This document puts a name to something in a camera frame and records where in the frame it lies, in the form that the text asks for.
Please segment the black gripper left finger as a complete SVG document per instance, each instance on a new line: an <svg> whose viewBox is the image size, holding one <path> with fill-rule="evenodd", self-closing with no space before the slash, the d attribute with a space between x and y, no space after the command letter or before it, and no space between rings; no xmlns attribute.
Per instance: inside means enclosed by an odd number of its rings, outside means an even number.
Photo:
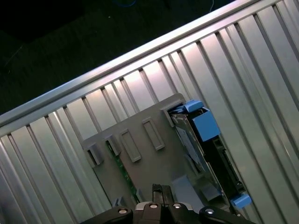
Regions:
<svg viewBox="0 0 299 224"><path fill-rule="evenodd" d="M84 224L159 224L162 217L163 188L160 184L152 185L152 202L137 204L135 210L125 206L113 207L96 215Z"/></svg>

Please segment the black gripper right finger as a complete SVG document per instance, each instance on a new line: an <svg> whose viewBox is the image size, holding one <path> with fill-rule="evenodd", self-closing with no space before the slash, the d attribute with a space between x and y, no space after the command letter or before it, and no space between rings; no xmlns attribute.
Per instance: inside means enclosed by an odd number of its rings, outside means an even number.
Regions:
<svg viewBox="0 0 299 224"><path fill-rule="evenodd" d="M198 213L189 210L183 203L174 201L170 186L162 186L162 201L169 214L167 224L251 224L252 222L240 214L232 214L228 211L213 206L203 207Z"/></svg>

